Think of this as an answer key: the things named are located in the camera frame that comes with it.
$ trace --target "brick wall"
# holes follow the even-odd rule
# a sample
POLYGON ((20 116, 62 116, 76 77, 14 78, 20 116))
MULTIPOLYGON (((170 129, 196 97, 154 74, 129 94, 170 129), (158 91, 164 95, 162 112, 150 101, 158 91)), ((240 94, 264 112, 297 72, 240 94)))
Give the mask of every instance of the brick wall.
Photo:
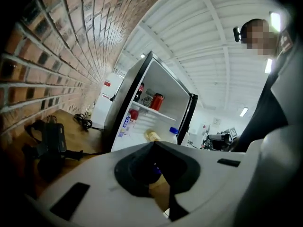
POLYGON ((0 59, 1 145, 59 108, 75 114, 92 105, 156 1, 32 0, 0 59))

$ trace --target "person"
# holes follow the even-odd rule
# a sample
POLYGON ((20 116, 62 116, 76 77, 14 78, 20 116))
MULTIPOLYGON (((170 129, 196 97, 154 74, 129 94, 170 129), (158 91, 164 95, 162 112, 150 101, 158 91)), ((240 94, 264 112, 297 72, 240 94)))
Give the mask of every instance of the person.
POLYGON ((285 65, 296 34, 291 26, 281 33, 275 33, 271 31, 266 20, 258 18, 245 23, 241 30, 235 27, 233 31, 236 42, 241 41, 242 44, 246 44, 247 49, 257 50, 258 55, 273 60, 271 73, 266 80, 256 110, 236 146, 233 146, 233 151, 246 152, 254 140, 263 139, 271 131, 288 124, 280 104, 271 92, 271 87, 285 65))

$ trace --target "red can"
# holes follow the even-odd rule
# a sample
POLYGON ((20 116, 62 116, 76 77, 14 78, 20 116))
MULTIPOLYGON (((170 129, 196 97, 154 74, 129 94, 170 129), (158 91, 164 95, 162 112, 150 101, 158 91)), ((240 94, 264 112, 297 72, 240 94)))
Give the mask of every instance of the red can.
POLYGON ((163 100, 164 100, 164 96, 159 93, 156 93, 153 96, 150 108, 158 111, 160 109, 163 100))

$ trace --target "fluorescent light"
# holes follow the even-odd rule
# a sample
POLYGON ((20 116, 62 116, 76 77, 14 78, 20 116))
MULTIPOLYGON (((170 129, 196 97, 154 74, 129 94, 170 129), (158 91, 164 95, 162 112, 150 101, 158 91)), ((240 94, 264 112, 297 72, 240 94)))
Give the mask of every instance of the fluorescent light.
POLYGON ((271 26, 278 32, 281 31, 281 17, 278 13, 270 14, 271 26))
POLYGON ((266 74, 269 74, 271 72, 271 63, 272 62, 273 62, 272 59, 267 60, 267 64, 266 64, 265 71, 264 71, 266 74))
POLYGON ((243 111, 242 111, 242 113, 240 114, 240 117, 243 117, 245 114, 246 114, 246 112, 248 111, 248 108, 243 108, 243 111))

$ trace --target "refrigerator shelf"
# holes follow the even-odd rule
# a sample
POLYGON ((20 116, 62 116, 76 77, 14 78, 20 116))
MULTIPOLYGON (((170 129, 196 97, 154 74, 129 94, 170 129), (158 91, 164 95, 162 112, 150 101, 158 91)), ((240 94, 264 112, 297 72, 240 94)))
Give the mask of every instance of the refrigerator shelf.
POLYGON ((149 112, 152 112, 152 113, 154 113, 154 114, 156 114, 156 115, 159 115, 159 116, 162 116, 162 117, 164 117, 164 118, 167 118, 167 119, 176 121, 175 119, 173 119, 173 118, 171 118, 171 117, 168 117, 168 116, 166 116, 166 115, 164 115, 164 114, 162 114, 162 113, 159 113, 158 111, 156 111, 156 110, 154 110, 154 109, 152 109, 152 108, 148 108, 148 107, 146 107, 146 106, 144 106, 144 105, 142 105, 142 104, 140 104, 140 103, 137 103, 137 102, 135 102, 135 101, 133 101, 132 104, 133 104, 133 105, 136 105, 136 106, 139 106, 140 108, 143 108, 143 109, 145 109, 145 110, 147 110, 147 111, 149 111, 149 112))

